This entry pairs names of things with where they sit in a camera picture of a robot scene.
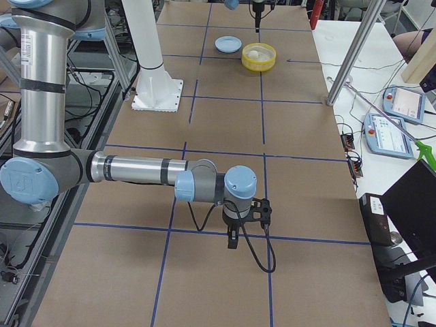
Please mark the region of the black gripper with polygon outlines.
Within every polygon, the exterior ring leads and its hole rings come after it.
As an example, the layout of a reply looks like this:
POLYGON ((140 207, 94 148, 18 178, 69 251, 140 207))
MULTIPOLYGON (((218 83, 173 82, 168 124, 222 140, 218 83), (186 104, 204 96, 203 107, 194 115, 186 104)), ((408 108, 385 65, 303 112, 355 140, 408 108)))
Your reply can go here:
POLYGON ((255 17, 255 32, 259 33, 262 13, 265 9, 265 0, 252 0, 251 7, 255 17))
POLYGON ((223 221, 227 225, 228 249, 237 249, 240 221, 227 215, 223 215, 223 221))

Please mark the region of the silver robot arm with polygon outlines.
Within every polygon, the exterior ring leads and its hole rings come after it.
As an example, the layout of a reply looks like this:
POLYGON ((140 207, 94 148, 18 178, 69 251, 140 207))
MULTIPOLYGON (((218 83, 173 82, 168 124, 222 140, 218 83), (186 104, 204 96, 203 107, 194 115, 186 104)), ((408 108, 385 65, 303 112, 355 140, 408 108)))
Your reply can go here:
POLYGON ((246 166, 225 173, 213 162, 120 157, 72 149, 64 140, 67 45, 106 36, 103 1, 12 1, 20 29, 21 137, 1 167, 1 185, 15 200, 36 205, 84 183, 121 181, 169 185, 176 199, 221 206, 228 246, 260 210, 257 178, 246 166))
MULTIPOLYGON (((229 10, 235 10, 238 7, 240 1, 239 0, 224 0, 223 3, 225 5, 225 7, 228 8, 229 10)), ((249 11, 251 12, 251 16, 255 22, 255 32, 256 33, 260 32, 262 14, 265 10, 265 6, 266 6, 266 1, 262 1, 262 0, 250 1, 249 11)))

